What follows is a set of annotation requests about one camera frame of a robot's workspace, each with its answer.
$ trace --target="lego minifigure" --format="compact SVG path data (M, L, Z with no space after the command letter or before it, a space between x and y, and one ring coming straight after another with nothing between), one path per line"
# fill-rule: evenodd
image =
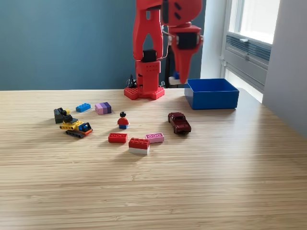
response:
M130 123L126 119L125 112L120 113L120 119L117 121L117 124L119 125L119 128L122 128L122 129L127 129L129 127Z

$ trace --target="toy car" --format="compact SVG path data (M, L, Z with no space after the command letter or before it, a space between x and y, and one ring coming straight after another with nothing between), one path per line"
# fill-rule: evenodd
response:
M192 130L182 113L170 113L168 115L168 122L172 124L174 133L176 134L188 134Z

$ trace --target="car windshield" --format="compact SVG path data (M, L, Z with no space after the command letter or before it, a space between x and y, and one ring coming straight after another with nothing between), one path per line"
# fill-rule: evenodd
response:
M177 116L174 118L175 121L178 121L178 120L185 120L186 118L184 116Z

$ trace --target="red base plate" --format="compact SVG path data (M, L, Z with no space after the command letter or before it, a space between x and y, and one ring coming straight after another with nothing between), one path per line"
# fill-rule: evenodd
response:
M125 88L125 96L129 97L131 100L136 100L138 98L151 98L152 100L157 100L165 94L164 88L160 87L158 90L151 94L141 94L138 88Z

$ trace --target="red shirt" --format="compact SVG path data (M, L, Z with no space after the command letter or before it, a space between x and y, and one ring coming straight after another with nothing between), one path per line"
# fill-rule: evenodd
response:
M118 121L117 121L117 124L119 126L127 126L129 125L129 121L126 119L126 118L120 118Z

